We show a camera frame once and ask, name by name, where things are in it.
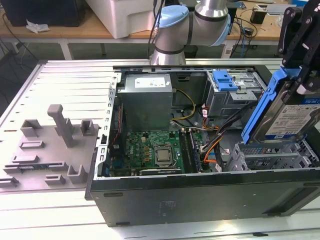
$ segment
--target ram slot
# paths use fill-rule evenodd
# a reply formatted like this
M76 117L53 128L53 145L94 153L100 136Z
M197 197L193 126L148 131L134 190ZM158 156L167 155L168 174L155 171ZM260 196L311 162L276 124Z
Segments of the ram slot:
M190 141L191 141L191 151L192 151L192 159L193 159L193 162L195 163L195 170L196 170L196 173L200 172L200 169L201 169L201 163L200 163L200 159L199 159L199 155L198 155L198 151L197 151L197 148L196 148L196 142L195 142L195 138L193 136L193 133L192 131L189 132L189 137L190 137Z
M186 141L186 134L179 132L180 150L183 161L184 173L191 174L192 171L192 161L188 151L188 142Z

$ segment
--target table leg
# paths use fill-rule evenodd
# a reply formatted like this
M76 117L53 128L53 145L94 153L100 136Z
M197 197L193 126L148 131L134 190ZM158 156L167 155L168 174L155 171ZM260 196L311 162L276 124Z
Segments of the table leg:
M101 47L102 55L104 55L104 56L107 55L105 44L100 43L100 47Z
M70 51L69 44L67 42L59 43L63 52L63 56L65 60L73 60L74 56Z
M228 41L225 42L223 50L222 50L221 58L222 59L229 59L233 48L234 48L233 43L228 42Z

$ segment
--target black box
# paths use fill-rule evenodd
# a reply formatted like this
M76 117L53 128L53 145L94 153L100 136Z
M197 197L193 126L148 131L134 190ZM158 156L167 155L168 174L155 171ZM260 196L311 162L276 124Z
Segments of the black box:
M264 10L261 11L253 9L250 17L250 22L253 24L262 24L264 22L266 14L267 12Z
M1 0L6 16L15 27L34 24L78 27L85 17L83 0Z

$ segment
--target wooden table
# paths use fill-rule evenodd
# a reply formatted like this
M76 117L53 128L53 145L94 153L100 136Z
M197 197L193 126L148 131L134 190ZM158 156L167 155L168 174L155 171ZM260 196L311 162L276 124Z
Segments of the wooden table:
M237 16L249 21L252 9L256 2L244 2L248 11L238 9ZM280 27L276 25L277 16L266 15L262 24L255 24L258 29L256 37L252 40L253 45L277 45L280 37ZM108 43L147 43L150 31L142 31L130 34L128 37L114 39L110 32L101 23L98 17L92 12L86 13L85 19L79 27L63 27L63 26L49 26L50 31L33 33L24 26L13 27L7 21L12 32L24 43L58 43L61 46L64 58L72 60L72 52L70 51L70 43L99 43L101 44L102 53L105 54L105 45ZM243 23L244 27L250 27L250 24ZM4 42L16 43L16 38L8 31L2 17L0 17L0 37ZM236 42L240 37L240 29L237 24L234 24L231 34L227 36L222 52L222 58L229 58L230 53Z

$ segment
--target gray floor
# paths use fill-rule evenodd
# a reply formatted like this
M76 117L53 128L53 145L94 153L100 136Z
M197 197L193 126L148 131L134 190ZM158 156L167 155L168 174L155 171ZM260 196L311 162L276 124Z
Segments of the gray floor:
M64 56L60 45L55 43L30 43L28 47L40 60L63 60ZM106 55L102 55L100 44L95 43L74 43L71 50L76 60L84 59L145 59L147 57L146 44L106 44ZM37 61L28 53L23 57L23 64L19 65L24 47L20 47L18 55L5 57L0 61L0 116L25 82ZM220 58L223 46L206 47L199 46L196 53L197 58ZM246 58L275 58L276 46L258 46L257 49L250 49ZM234 53L233 58L239 58L240 53Z

